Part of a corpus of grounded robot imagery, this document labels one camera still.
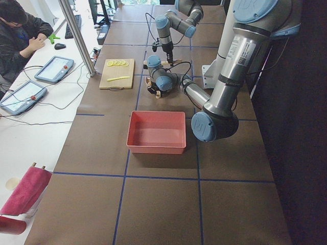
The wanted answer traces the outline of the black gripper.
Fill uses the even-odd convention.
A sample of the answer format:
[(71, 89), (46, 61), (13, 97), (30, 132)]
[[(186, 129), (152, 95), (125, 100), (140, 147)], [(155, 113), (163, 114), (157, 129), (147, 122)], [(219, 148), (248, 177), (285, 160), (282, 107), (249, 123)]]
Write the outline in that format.
[(157, 40), (152, 43), (153, 52), (156, 52), (158, 47), (161, 47), (162, 50), (167, 54), (167, 62), (172, 67), (174, 65), (173, 42), (171, 40), (170, 41), (161, 41), (159, 38), (157, 38)]
[(148, 85), (147, 86), (147, 90), (151, 93), (151, 94), (155, 94), (155, 95), (162, 95), (164, 92), (161, 91), (156, 85)]

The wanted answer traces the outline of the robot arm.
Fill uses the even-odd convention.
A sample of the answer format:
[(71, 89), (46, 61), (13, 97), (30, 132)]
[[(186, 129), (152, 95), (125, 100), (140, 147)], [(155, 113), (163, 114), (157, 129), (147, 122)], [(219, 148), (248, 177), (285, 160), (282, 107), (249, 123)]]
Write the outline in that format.
[(147, 68), (156, 90), (183, 87), (199, 108), (191, 120), (195, 137), (203, 142), (233, 135), (239, 126), (232, 106), (263, 42), (298, 33), (302, 1), (231, 1), (216, 59), (206, 66), (205, 78), (213, 81), (207, 94), (188, 75), (170, 73), (157, 55), (147, 58)]
[(159, 46), (162, 47), (167, 55), (167, 62), (172, 66), (174, 44), (170, 29), (192, 38), (196, 25), (203, 16), (203, 9), (197, 1), (175, 1), (174, 10), (168, 10), (165, 14), (155, 17), (158, 38), (152, 44), (153, 51), (156, 52)]

